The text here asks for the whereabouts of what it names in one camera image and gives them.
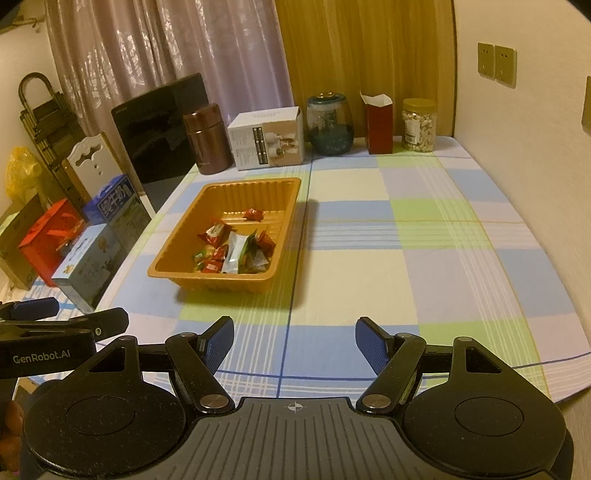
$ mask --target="jar lid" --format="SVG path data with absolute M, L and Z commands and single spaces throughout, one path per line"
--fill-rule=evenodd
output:
M 222 121 L 220 107 L 216 103 L 209 103 L 199 110 L 183 115 L 185 127 L 189 133 L 207 130 Z
M 342 93 L 323 92 L 308 98 L 308 105 L 330 105 L 346 100 Z
M 402 101 L 402 108 L 415 113 L 435 113 L 437 104 L 426 98 L 405 98 Z

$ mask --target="curtain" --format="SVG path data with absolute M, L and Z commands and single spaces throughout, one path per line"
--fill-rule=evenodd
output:
M 359 91 L 394 100 L 436 100 L 437 132 L 451 135 L 456 52 L 452 0 L 275 0 L 296 105 L 320 92 L 349 100 L 355 135 L 365 135 Z
M 273 0 L 46 0 L 46 13 L 64 94 L 140 191 L 113 107 L 197 72 L 226 123 L 293 105 Z

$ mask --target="brown thermos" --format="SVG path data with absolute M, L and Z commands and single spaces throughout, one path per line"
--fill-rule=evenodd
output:
M 187 136 L 202 175 L 212 175 L 234 163 L 220 107 L 210 103 L 194 113 L 183 115 Z

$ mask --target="red gift bag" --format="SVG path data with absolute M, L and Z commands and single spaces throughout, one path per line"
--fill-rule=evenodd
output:
M 29 229 L 18 246 L 48 287 L 56 284 L 51 276 L 64 260 L 63 247 L 84 228 L 84 221 L 67 199 L 54 203 Z
M 370 97 L 361 93 L 365 103 L 367 133 L 365 140 L 371 155 L 391 154 L 394 146 L 394 105 L 385 94 Z

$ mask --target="plastic jar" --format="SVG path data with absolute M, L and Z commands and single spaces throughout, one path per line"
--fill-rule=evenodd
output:
M 308 99 L 306 113 L 310 143 L 321 155 L 342 155 L 351 150 L 353 119 L 342 93 L 320 93 Z
M 424 98 L 407 98 L 402 102 L 404 148 L 415 152 L 432 152 L 437 128 L 437 104 Z
M 183 121 L 201 175 L 220 173 L 232 166 L 234 157 L 218 104 L 210 103 L 183 115 Z

